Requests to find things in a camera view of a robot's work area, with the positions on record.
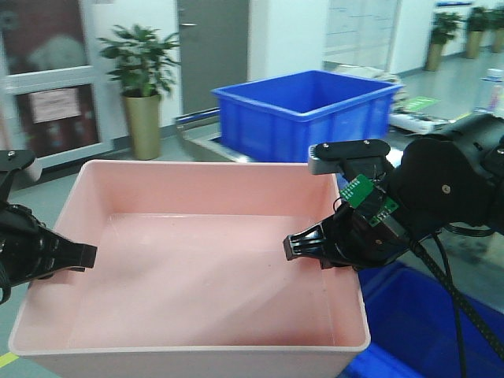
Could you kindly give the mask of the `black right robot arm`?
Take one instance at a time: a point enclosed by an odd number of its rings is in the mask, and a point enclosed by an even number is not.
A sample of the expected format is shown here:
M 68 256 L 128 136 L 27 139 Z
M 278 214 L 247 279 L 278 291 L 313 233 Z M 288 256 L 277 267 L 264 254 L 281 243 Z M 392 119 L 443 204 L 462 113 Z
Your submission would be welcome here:
M 503 120 L 475 112 L 406 146 L 398 166 L 379 139 L 309 149 L 314 175 L 346 185 L 333 212 L 283 242 L 288 260 L 321 267 L 377 268 L 452 223 L 503 230 Z

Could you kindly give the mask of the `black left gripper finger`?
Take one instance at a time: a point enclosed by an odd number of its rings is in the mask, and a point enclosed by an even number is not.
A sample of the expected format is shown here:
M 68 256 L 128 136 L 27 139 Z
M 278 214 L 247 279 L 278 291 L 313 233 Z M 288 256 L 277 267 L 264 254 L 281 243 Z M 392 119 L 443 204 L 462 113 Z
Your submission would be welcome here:
M 86 243 L 75 243 L 52 231 L 45 230 L 43 268 L 45 272 L 70 269 L 82 272 L 92 269 L 98 248 Z

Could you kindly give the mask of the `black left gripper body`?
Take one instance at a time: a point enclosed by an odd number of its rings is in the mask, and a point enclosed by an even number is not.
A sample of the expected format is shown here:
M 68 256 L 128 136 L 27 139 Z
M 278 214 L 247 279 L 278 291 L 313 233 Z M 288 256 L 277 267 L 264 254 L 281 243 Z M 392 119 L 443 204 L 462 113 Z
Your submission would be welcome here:
M 1 302 L 12 288 L 52 277 L 56 271 L 58 234 L 22 205 L 1 204 Z

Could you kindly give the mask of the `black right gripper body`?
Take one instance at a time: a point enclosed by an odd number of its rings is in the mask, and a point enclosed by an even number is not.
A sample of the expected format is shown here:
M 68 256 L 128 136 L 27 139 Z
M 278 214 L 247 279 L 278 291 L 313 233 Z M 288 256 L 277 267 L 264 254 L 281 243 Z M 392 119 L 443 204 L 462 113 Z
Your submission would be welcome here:
M 402 256 L 408 246 L 403 229 L 370 225 L 348 202 L 337 198 L 333 214 L 321 223 L 322 269 L 379 268 Z

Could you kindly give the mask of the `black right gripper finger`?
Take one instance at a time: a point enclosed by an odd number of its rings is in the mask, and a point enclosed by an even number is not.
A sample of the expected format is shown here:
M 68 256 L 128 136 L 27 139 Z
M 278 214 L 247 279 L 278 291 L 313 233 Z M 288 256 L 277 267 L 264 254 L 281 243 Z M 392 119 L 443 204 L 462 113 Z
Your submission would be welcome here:
M 296 258 L 333 261 L 332 226 L 326 221 L 321 221 L 302 232 L 288 235 L 283 240 L 283 250 L 288 261 Z

